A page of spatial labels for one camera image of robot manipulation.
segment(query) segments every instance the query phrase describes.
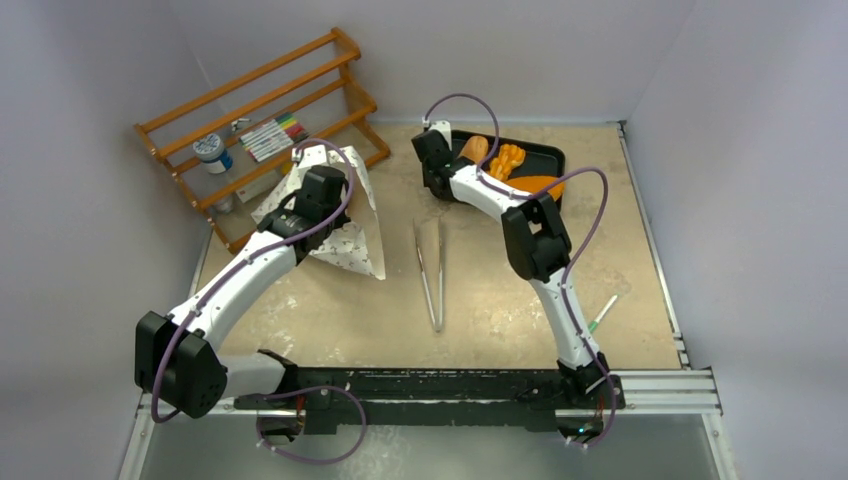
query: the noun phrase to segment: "metal tongs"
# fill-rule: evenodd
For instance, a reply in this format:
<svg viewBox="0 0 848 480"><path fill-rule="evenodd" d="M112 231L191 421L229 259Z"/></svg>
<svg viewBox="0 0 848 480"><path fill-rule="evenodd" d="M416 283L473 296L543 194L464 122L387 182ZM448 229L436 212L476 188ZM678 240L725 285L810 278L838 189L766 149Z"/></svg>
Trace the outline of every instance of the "metal tongs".
<svg viewBox="0 0 848 480"><path fill-rule="evenodd" d="M418 266L421 268L421 282L424 284L424 295L427 298L427 309L430 311L430 322L433 331L439 333L445 328L445 242L442 235L442 219L438 223L439 234L439 318L436 319L433 309L433 297L430 295L430 285L427 282L427 272L424 270L424 257L421 255L421 244L418 242L418 228L415 219L412 220L412 238L415 239L415 251L418 252Z"/></svg>

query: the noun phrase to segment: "orange toy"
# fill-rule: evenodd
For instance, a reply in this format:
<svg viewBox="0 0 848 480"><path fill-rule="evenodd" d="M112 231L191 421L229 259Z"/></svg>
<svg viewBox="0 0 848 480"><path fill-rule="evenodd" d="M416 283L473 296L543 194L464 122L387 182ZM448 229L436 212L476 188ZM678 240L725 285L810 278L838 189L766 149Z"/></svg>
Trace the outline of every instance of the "orange toy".
<svg viewBox="0 0 848 480"><path fill-rule="evenodd" d="M474 135L465 142L465 146L462 147L459 156L479 164L486 158L487 153L489 153L489 141L486 140L486 137Z"/></svg>
<svg viewBox="0 0 848 480"><path fill-rule="evenodd" d="M536 193L539 190L554 183L554 180L556 180L556 178L557 177L550 177L548 175L531 175L529 177L510 178L504 183L518 190ZM548 193L550 193L551 196L554 197L554 200L559 200L560 197L562 197L563 191L565 191L565 183L560 183L554 188L548 190Z"/></svg>
<svg viewBox="0 0 848 480"><path fill-rule="evenodd" d="M498 156L489 163L489 175L506 182L512 169L524 163L527 152L515 145L503 145Z"/></svg>

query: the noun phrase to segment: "wooden rack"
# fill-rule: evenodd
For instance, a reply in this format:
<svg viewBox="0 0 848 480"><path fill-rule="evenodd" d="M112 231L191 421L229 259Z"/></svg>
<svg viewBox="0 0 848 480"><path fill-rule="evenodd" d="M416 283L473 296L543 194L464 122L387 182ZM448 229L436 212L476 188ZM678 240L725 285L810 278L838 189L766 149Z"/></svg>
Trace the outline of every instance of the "wooden rack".
<svg viewBox="0 0 848 480"><path fill-rule="evenodd" d="M159 147L153 143L150 138L150 133L154 130L160 129L165 125L170 124L171 122L177 120L184 115L197 110L198 108L226 95L238 88L241 88L257 78L266 75L280 67L283 67L294 60L301 58L321 47L327 45L329 43L333 43L336 47L336 56L333 60L315 68L314 70L301 75L300 77L281 85L274 90L256 98L255 100L234 109L232 112L221 116L215 121L212 121L206 125L203 125L191 133L188 133L173 142ZM283 152L276 154L275 156L262 161L257 164L256 168L250 173L242 176L241 178L229 183L227 186L221 188L220 190L212 193L209 196L204 198L199 198L194 191L189 187L186 183L183 175L189 170L197 167L201 164L200 160L197 157L192 157L189 160L186 160L182 163L174 165L169 157L173 156L175 153L181 151L182 149L191 146L195 141L209 135L210 133L218 132L222 128L225 128L230 125L231 122L238 120L249 114L252 111L255 111L274 100L279 99L280 97L287 95L294 90L303 87L304 85L312 82L313 80L332 72L333 70L337 70L339 74L338 80L326 85L306 96L297 100L296 102L280 109L278 112L269 115L268 117L255 122L251 127L246 128L239 132L239 134L243 134L249 132L255 128L258 128L263 123L276 118L280 114L284 112L294 113L315 101L327 96L331 92L334 92L338 89L342 89L344 93L345 103L347 106L348 115L333 123L332 125L322 129L321 131L315 132L310 135L310 138L326 138L336 133L340 132L345 127L353 125L356 127L362 135L370 141L374 147L377 149L377 153L370 156L365 160L365 164L367 166L372 166L380 160L385 159L390 155L389 146L384 142L379 135L371 128L366 120L366 116L370 113L373 113L377 110L377 103L373 98L357 83L356 79L353 77L353 74L350 70L350 62L357 60L360 58L360 50L359 46L354 42L346 33L344 33L339 28L333 28L330 33L313 40L312 42L303 45L302 47L289 52L261 67L249 72L245 75L242 75L239 78L236 78L224 85L221 85L218 88L213 89L210 92L207 92L204 95L201 95L194 100L181 105L170 112L167 112L163 115L160 115L153 120L150 120L146 123L136 124L135 130L138 135L141 137L145 146L149 150L150 154L153 156L156 161L161 163L167 170L168 173L171 174L171 177L179 186L180 190L185 195L186 199L188 199L191 206L200 212L206 218L206 221L212 226L212 229L227 247L227 249L231 253L236 253L247 243L247 240L250 238L250 235L253 231L247 233L246 235L241 236L238 239L231 240L227 238L227 235L224 233L224 230L215 221L215 219L210 215L209 210L215 202L225 198L227 195L232 195L238 189L243 188L244 186L250 184L260 176L274 170L280 169L283 173L288 171L291 165L291 148L286 149ZM233 135L226 139L227 147L232 147L235 143L238 142L238 136Z"/></svg>

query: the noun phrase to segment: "tabletop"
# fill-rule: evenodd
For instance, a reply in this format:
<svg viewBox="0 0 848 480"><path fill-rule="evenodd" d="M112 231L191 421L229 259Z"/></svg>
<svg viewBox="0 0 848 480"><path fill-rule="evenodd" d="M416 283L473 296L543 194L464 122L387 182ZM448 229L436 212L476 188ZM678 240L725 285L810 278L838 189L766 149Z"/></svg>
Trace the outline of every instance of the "tabletop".
<svg viewBox="0 0 848 480"><path fill-rule="evenodd" d="M486 127L462 128L491 133ZM424 188L410 143L420 126L375 129L392 149L391 158L369 170L386 279L307 258L262 294L221 353L268 348L306 366L555 368L556 347L542 305L509 266L498 223L468 205L440 201ZM567 171L588 165L604 170L610 184L606 214L573 271L584 315L591 320L618 295L595 332L610 366L680 368L616 126L505 127L501 135L561 149ZM360 148L345 135L331 140ZM594 219L601 193L600 181L591 174L567 182L562 217L575 249ZM438 218L446 251L442 333L430 324L411 227L413 219L422 224L422 249L435 282ZM199 286L231 259L213 237ZM436 283L431 291L438 292Z"/></svg>

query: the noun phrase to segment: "white wall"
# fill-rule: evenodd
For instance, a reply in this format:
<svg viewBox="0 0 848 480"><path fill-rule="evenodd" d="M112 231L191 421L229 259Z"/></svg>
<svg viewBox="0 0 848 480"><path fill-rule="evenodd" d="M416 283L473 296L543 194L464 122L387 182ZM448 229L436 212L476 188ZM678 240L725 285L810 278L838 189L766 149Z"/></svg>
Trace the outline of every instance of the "white wall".
<svg viewBox="0 0 848 480"><path fill-rule="evenodd" d="M848 3L703 1L628 140L746 478L844 478Z"/></svg>
<svg viewBox="0 0 848 480"><path fill-rule="evenodd" d="M131 126L207 86L160 0L6 1L0 65L0 478L114 478L202 236Z"/></svg>
<svg viewBox="0 0 848 480"><path fill-rule="evenodd" d="M418 121L441 96L476 93L505 121L628 117L694 0L170 0L219 85L340 26L381 120ZM456 119L483 119L471 103Z"/></svg>

